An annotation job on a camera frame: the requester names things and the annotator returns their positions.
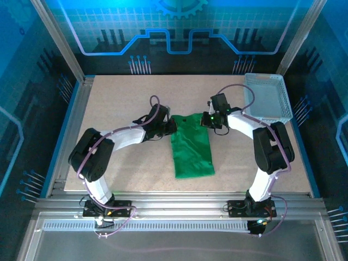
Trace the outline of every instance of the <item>wooden board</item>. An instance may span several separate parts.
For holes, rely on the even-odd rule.
[[[207,111],[207,101],[222,87],[243,83],[244,76],[96,76],[83,118],[80,135],[90,127],[108,131],[129,125],[150,111],[149,97],[156,94],[172,115]],[[231,107],[243,107],[242,87],[225,91]],[[290,123],[286,124],[295,151],[292,172],[277,181],[274,191],[310,192],[302,159]],[[111,156],[105,178],[113,191],[246,191],[253,183],[256,163],[253,142],[230,131],[217,136],[209,130],[215,175],[175,179],[170,137],[132,145]],[[69,170],[65,190],[85,190]]]

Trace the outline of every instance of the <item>circuit pattern graphic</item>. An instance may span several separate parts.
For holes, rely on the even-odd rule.
[[[19,26],[29,22],[32,16],[30,0],[1,0],[0,6],[7,8],[7,11]]]
[[[171,18],[182,17],[189,18],[190,15],[196,15],[198,11],[203,10],[203,5],[208,4],[207,0],[153,0],[157,11],[163,15],[169,15]]]

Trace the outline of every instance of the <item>white plastic basket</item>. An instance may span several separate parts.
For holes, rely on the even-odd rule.
[[[279,74],[246,73],[245,85],[255,93],[255,102],[245,110],[268,124],[280,121],[284,124],[293,118],[287,88],[283,76]],[[245,104],[252,101],[251,92],[244,88]]]

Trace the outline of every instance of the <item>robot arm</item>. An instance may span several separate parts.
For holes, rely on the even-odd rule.
[[[104,177],[113,152],[132,144],[139,144],[151,140],[154,136],[163,137],[176,132],[176,123],[174,119],[169,118],[169,108],[162,105],[159,105],[160,108],[158,113],[150,123],[142,127],[131,128],[132,126],[143,123],[143,118],[145,118],[144,122],[148,121],[148,119],[156,113],[157,106],[158,105],[155,104],[148,115],[133,121],[129,129],[115,132],[102,140],[83,166],[80,178],[84,179],[89,193],[98,203],[107,206],[112,206],[114,204],[114,195],[108,188]],[[78,171],[82,161],[93,145],[107,133],[110,132],[98,132],[93,128],[85,131],[69,156],[69,163],[75,171]]]
[[[277,174],[287,168],[286,162],[278,144],[272,144],[274,138],[265,126],[244,117],[240,108],[231,108],[225,94],[217,94],[210,99],[209,112],[203,113],[201,126],[212,129],[221,129],[225,126],[253,139],[258,169],[254,182],[246,193],[245,206],[248,215],[258,215],[258,209],[263,210],[265,206],[270,205],[271,188],[277,179]],[[293,161],[294,151],[284,124],[276,122],[271,124],[271,128],[280,140],[289,162]]]

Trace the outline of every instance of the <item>green cloth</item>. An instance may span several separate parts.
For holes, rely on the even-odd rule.
[[[196,178],[215,173],[208,129],[201,127],[202,113],[173,115],[178,130],[171,135],[176,178]]]

